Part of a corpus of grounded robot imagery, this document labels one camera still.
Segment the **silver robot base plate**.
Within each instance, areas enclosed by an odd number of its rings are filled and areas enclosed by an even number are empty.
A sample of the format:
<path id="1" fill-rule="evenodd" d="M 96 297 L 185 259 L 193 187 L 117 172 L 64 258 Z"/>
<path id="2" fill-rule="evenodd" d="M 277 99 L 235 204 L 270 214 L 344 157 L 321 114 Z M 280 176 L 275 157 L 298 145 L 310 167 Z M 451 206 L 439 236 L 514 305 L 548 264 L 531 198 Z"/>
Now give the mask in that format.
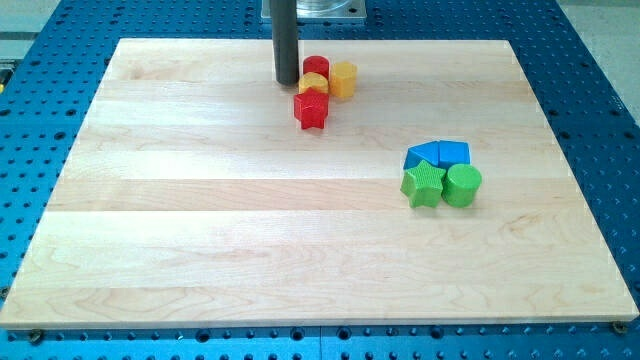
<path id="1" fill-rule="evenodd" d="M 296 0 L 296 11 L 302 23 L 361 23 L 368 17 L 365 0 Z"/>

